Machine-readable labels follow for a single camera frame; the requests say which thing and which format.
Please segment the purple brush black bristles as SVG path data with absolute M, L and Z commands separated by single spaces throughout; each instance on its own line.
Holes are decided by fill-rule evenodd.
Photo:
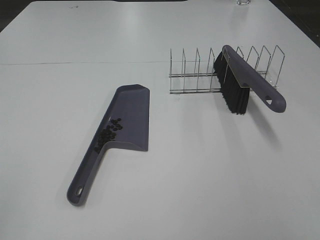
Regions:
M 253 90 L 270 110 L 276 113 L 285 112 L 285 98 L 230 45 L 222 47 L 213 68 L 220 84 L 220 92 L 233 114 L 246 113 L 250 90 Z

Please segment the purple plastic dustpan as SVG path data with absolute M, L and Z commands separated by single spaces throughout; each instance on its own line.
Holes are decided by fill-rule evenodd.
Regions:
M 109 149 L 146 152 L 149 148 L 150 90 L 140 84 L 122 85 L 115 94 L 91 140 L 91 143 L 66 193 L 73 206 L 85 204 L 100 163 Z M 115 141 L 107 142 L 100 153 L 95 152 L 99 132 L 111 119 L 122 118 L 123 129 Z

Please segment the pile of coffee beans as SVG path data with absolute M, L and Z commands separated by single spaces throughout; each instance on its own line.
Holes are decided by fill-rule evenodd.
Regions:
M 123 129 L 121 125 L 122 118 L 111 119 L 108 124 L 102 128 L 98 133 L 97 143 L 95 144 L 94 150 L 98 154 L 101 152 L 103 146 L 110 141 L 116 140 L 117 131 Z

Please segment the clear glass at table edge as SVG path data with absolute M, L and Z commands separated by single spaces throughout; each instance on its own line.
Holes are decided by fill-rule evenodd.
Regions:
M 251 0 L 237 0 L 236 3 L 239 6 L 249 5 L 251 3 Z

